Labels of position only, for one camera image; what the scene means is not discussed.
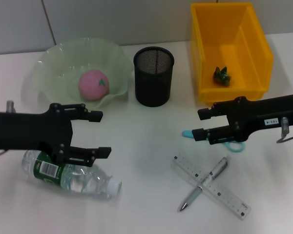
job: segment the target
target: pen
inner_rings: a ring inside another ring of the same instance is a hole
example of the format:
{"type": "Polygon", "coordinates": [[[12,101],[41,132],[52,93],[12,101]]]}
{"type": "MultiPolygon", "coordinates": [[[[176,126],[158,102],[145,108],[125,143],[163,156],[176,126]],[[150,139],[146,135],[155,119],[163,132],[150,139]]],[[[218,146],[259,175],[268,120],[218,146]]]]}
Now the pen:
{"type": "Polygon", "coordinates": [[[182,204],[180,211],[183,211],[188,207],[202,192],[202,187],[207,186],[212,180],[216,179],[226,168],[228,167],[228,159],[223,157],[220,162],[211,170],[211,172],[203,179],[201,184],[198,184],[186,197],[184,203],[182,204]]]}

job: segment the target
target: yellow plastic bin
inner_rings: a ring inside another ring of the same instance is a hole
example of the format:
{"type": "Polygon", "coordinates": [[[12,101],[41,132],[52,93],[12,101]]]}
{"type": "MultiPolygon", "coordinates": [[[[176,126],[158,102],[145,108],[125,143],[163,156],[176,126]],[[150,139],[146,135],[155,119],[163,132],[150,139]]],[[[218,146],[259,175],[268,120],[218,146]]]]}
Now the yellow plastic bin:
{"type": "Polygon", "coordinates": [[[198,97],[208,104],[268,91],[273,54],[251,3],[194,3],[191,56],[198,97]],[[213,81],[216,67],[228,68],[228,87],[213,81]]]}

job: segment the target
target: ruler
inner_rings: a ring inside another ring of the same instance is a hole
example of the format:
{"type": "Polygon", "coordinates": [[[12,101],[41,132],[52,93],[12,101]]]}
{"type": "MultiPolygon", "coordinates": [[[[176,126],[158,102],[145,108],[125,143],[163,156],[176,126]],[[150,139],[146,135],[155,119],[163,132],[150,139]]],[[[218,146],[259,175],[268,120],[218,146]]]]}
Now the ruler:
{"type": "Polygon", "coordinates": [[[215,181],[212,182],[210,174],[203,171],[200,167],[192,164],[186,157],[175,156],[173,161],[191,178],[196,180],[198,184],[202,186],[203,191],[211,193],[238,218],[242,220],[245,219],[247,214],[251,211],[249,205],[222,185],[217,184],[215,181]]]}

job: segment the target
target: pink ball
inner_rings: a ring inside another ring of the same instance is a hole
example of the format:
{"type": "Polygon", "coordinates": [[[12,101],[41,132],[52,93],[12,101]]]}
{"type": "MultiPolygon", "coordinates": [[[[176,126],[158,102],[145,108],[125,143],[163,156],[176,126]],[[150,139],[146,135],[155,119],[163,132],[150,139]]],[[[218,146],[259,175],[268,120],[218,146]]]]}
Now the pink ball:
{"type": "Polygon", "coordinates": [[[108,93],[108,79],[103,72],[91,70],[80,77],[78,88],[84,99],[98,100],[108,93]]]}

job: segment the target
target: scissors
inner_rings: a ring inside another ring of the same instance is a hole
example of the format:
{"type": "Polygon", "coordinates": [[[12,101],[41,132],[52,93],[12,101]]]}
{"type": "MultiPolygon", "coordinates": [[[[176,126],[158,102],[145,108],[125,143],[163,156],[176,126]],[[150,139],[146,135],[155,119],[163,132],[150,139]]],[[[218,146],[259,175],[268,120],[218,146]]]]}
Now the scissors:
{"type": "MultiPolygon", "coordinates": [[[[182,136],[183,136],[183,137],[193,138],[193,139],[194,139],[191,130],[184,130],[184,131],[182,132],[182,136]]],[[[224,142],[224,143],[222,143],[222,144],[224,144],[224,145],[226,146],[226,148],[227,148],[229,151],[234,152],[234,153],[242,152],[242,151],[245,149],[245,144],[244,144],[244,142],[230,141],[230,142],[224,142]],[[240,148],[238,148],[238,149],[234,149],[234,148],[232,148],[232,147],[230,146],[230,144],[238,144],[238,145],[240,145],[240,148]]]]}

